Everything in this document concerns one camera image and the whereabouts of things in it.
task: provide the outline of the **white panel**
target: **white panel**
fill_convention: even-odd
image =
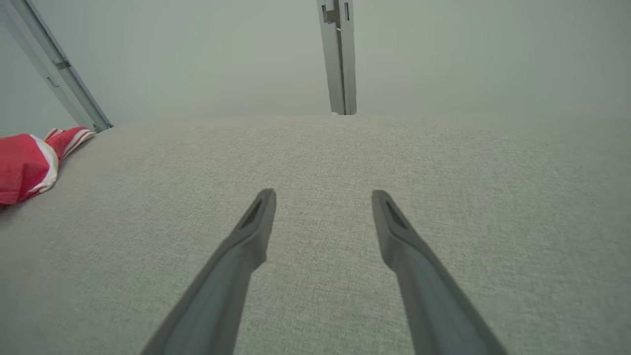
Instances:
[[[628,0],[355,2],[358,110],[631,114]]]
[[[114,125],[331,112],[313,1],[32,3]]]
[[[77,126],[7,28],[0,22],[0,136],[44,138]]]

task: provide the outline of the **red cloth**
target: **red cloth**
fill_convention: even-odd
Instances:
[[[48,191],[57,181],[61,160],[94,135],[77,127],[53,129],[45,140],[33,135],[0,139],[0,205],[14,205]]]

